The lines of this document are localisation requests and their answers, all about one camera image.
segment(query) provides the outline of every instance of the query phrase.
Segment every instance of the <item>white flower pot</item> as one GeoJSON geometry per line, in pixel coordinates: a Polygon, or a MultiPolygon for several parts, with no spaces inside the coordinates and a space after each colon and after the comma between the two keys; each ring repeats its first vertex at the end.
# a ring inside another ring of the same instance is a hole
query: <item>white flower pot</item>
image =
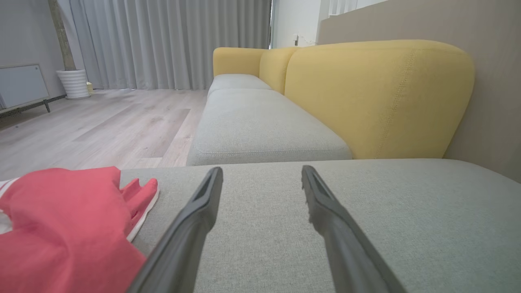
{"type": "Polygon", "coordinates": [[[89,97],[87,90],[87,74],[85,70],[57,70],[56,73],[61,80],[67,93],[67,98],[70,100],[78,100],[89,97]]]}

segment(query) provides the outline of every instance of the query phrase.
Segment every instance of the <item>fabric upholstery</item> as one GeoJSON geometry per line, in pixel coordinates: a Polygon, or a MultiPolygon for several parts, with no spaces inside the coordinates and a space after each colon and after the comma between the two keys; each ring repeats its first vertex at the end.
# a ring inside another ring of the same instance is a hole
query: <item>fabric upholstery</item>
{"type": "MultiPolygon", "coordinates": [[[[334,292],[308,222],[301,168],[314,166],[409,292],[516,292],[521,185],[452,160],[223,165],[217,222],[195,292],[334,292]]],[[[138,237],[160,239],[211,166],[137,169],[162,190],[138,237]]]]}
{"type": "Polygon", "coordinates": [[[266,49],[220,47],[214,50],[214,77],[219,74],[259,76],[259,65],[266,49]]]}
{"type": "Polygon", "coordinates": [[[345,142],[272,90],[218,90],[208,97],[187,165],[348,160],[345,142]]]}
{"type": "Polygon", "coordinates": [[[267,50],[260,58],[259,78],[272,89],[284,94],[286,70],[293,53],[298,47],[267,50]]]}
{"type": "Polygon", "coordinates": [[[214,77],[214,81],[208,90],[210,96],[216,90],[226,89],[264,89],[271,88],[258,77],[249,74],[221,74],[214,77]]]}
{"type": "Polygon", "coordinates": [[[285,96],[351,148],[353,158],[440,158],[472,93],[471,58],[423,40],[301,48],[285,96]]]}

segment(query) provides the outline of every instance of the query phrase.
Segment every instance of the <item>gray curtain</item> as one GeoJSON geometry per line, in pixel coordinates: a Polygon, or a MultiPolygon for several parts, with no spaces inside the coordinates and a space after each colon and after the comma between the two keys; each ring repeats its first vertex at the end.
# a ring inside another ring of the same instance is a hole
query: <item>gray curtain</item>
{"type": "Polygon", "coordinates": [[[207,89],[217,47],[268,48],[271,0],[70,0],[101,89],[207,89]]]}

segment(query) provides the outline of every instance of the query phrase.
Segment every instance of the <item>wooden floor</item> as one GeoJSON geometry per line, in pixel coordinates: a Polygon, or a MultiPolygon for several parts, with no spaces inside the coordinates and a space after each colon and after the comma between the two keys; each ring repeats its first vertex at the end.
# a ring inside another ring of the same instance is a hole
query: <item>wooden floor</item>
{"type": "Polygon", "coordinates": [[[207,91],[107,90],[0,119],[0,180],[60,167],[184,166],[207,91]]]}

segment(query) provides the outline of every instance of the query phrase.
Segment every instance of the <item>gray seat cushion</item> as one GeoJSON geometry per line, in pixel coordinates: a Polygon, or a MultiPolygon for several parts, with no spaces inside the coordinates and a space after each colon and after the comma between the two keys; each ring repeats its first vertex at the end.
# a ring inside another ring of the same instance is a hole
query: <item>gray seat cushion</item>
{"type": "MultiPolygon", "coordinates": [[[[517,292],[521,184],[442,159],[223,165],[217,222],[195,292],[334,292],[308,222],[303,164],[314,166],[409,292],[517,292]]],[[[161,194],[138,236],[153,247],[210,166],[137,169],[161,194]]]]}
{"type": "Polygon", "coordinates": [[[260,78],[249,74],[221,74],[214,77],[208,90],[210,96],[216,90],[260,89],[271,90],[271,87],[260,78]]]}
{"type": "Polygon", "coordinates": [[[348,160],[331,129],[272,90],[219,90],[208,97],[187,165],[348,160]]]}

